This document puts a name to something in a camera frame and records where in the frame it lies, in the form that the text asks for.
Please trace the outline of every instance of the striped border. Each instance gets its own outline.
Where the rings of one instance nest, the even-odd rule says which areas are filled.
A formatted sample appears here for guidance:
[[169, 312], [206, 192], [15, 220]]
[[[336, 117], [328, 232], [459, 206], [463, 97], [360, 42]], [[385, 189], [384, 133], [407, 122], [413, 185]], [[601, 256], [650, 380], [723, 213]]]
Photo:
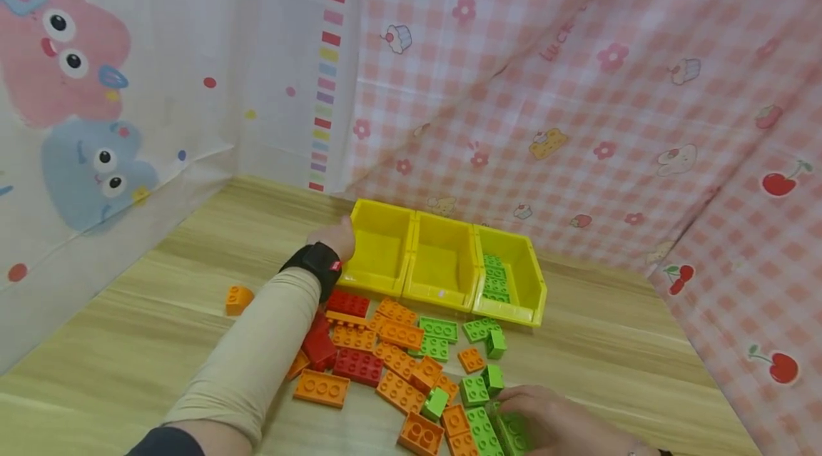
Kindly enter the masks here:
[[328, 165], [331, 117], [334, 114], [334, 97], [337, 89], [337, 63], [340, 61], [340, 32], [343, 27], [342, 9], [345, 0], [325, 0], [323, 33], [320, 35], [317, 101], [314, 103], [314, 126], [308, 188], [325, 190], [325, 169]]

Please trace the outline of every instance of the wooden table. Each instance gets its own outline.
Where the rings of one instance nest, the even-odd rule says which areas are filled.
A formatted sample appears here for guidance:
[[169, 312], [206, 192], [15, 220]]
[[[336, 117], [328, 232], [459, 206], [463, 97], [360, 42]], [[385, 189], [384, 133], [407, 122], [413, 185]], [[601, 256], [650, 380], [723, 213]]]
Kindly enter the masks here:
[[[309, 230], [350, 209], [270, 181], [232, 181], [0, 378], [0, 454], [124, 454], [231, 326], [228, 287], [259, 288]], [[505, 330], [508, 385], [551, 386], [677, 456], [759, 454], [647, 281], [559, 256], [540, 263], [545, 318], [532, 332]], [[275, 345], [260, 340], [260, 351]], [[454, 349], [447, 371], [462, 374]], [[293, 386], [271, 408], [261, 454], [404, 452], [402, 415], [373, 389], [353, 384], [338, 411], [292, 400]]]

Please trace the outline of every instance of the hand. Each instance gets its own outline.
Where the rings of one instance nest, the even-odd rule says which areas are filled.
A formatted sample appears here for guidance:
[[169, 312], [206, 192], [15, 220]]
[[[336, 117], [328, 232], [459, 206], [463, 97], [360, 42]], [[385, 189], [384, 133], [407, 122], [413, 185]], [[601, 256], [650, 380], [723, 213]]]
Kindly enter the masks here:
[[351, 217], [346, 215], [340, 219], [339, 224], [325, 226], [308, 235], [307, 245], [317, 242], [323, 242], [333, 249], [343, 263], [351, 260], [355, 255], [355, 230], [351, 226]]
[[499, 392], [502, 413], [519, 413], [530, 426], [534, 452], [528, 456], [659, 456], [631, 434], [542, 386]]

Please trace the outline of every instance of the red dot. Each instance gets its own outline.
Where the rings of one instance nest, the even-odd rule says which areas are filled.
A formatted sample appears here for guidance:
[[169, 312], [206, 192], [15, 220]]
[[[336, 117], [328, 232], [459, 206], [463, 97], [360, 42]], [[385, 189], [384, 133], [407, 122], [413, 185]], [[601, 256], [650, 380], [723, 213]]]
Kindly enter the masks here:
[[17, 283], [22, 278], [25, 278], [27, 273], [29, 273], [29, 268], [26, 267], [25, 263], [17, 263], [16, 265], [12, 265], [9, 269], [9, 281], [12, 283]]

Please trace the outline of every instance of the pink checkered fabric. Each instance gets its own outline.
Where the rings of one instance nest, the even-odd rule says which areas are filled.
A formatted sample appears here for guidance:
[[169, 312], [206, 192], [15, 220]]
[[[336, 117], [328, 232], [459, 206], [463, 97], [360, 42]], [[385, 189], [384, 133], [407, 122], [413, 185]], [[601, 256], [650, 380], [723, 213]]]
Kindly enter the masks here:
[[348, 194], [648, 274], [764, 454], [822, 450], [822, 0], [362, 0], [361, 25]]

